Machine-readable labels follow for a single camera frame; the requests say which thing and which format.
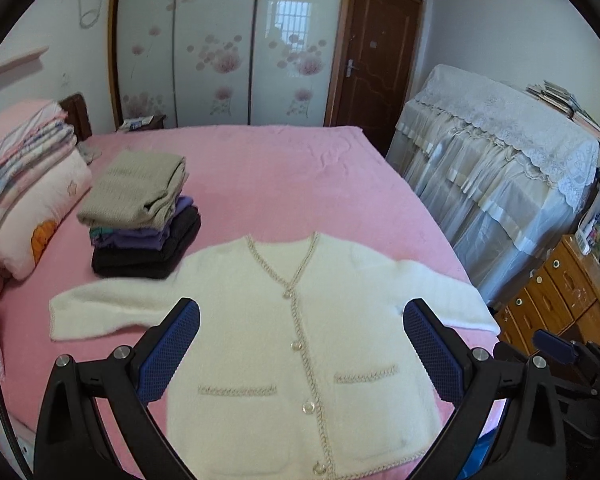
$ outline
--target door handle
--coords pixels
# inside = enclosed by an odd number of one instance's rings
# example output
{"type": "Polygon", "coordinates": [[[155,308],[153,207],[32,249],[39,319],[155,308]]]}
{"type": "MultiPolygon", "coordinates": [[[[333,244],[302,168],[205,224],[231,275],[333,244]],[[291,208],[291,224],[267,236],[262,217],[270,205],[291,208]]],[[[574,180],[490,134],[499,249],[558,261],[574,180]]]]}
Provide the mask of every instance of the door handle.
{"type": "Polygon", "coordinates": [[[347,77],[351,77],[351,73],[354,70],[360,70],[357,66],[353,66],[353,60],[349,59],[349,61],[347,62],[347,77]]]}

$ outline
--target cardigan sleeve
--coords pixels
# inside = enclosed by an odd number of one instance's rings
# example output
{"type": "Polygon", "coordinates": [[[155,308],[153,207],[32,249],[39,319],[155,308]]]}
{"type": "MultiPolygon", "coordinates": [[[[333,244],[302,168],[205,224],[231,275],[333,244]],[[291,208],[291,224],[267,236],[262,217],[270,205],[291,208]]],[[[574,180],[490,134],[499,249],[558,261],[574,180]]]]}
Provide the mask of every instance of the cardigan sleeve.
{"type": "Polygon", "coordinates": [[[422,298],[446,326],[500,333],[474,286],[443,276],[418,262],[401,261],[397,269],[394,278],[400,283],[398,289],[404,294],[404,304],[422,298]]]}
{"type": "Polygon", "coordinates": [[[100,337],[126,327],[160,324],[180,298],[208,285],[214,266],[206,263],[212,249],[185,258],[166,280],[109,278],[59,294],[49,302],[51,339],[100,337]]]}

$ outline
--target drawer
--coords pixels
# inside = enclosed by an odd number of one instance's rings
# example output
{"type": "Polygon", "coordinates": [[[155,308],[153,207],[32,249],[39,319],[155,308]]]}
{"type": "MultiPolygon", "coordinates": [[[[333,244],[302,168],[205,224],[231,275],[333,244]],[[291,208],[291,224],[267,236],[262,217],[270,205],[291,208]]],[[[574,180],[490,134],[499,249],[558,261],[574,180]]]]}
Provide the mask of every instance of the drawer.
{"type": "Polygon", "coordinates": [[[577,325],[584,343],[593,341],[600,345],[600,304],[597,301],[578,320],[577,325]]]}
{"type": "Polygon", "coordinates": [[[526,355],[529,355],[529,350],[526,348],[525,341],[520,335],[520,330],[518,329],[508,306],[496,314],[496,322],[502,329],[499,336],[500,340],[515,346],[518,350],[522,350],[526,355]]]}
{"type": "Polygon", "coordinates": [[[571,314],[578,319],[596,301],[596,295],[571,253],[562,243],[544,264],[571,314]]]}
{"type": "Polygon", "coordinates": [[[573,323],[573,316],[544,267],[531,279],[526,291],[549,332],[558,335],[573,323]]]}
{"type": "Polygon", "coordinates": [[[509,310],[520,329],[520,335],[525,341],[529,353],[536,352],[538,349],[531,342],[531,338],[537,330],[546,330],[546,325],[538,314],[536,306],[526,288],[520,290],[511,303],[509,303],[509,310]]]}

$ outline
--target black folded clothing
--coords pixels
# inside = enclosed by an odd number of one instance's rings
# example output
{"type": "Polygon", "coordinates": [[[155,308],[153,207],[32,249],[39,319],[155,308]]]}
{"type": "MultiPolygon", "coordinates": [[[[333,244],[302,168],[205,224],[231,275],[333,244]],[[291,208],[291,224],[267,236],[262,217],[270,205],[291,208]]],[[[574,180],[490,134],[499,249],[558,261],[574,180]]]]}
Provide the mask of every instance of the black folded clothing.
{"type": "Polygon", "coordinates": [[[96,248],[91,267],[104,278],[151,278],[163,280],[178,266],[187,248],[200,231],[200,215],[187,207],[172,223],[169,238],[161,251],[151,249],[96,248]]]}

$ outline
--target nightstand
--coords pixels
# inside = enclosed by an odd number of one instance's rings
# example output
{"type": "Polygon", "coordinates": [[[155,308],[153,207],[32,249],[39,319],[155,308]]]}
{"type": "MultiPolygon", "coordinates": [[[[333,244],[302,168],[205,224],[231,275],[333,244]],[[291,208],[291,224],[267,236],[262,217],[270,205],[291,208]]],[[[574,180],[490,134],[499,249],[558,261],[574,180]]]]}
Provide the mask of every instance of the nightstand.
{"type": "Polygon", "coordinates": [[[600,345],[600,264],[583,256],[571,235],[562,238],[549,259],[499,313],[500,339],[535,354],[536,330],[564,339],[600,345]]]}

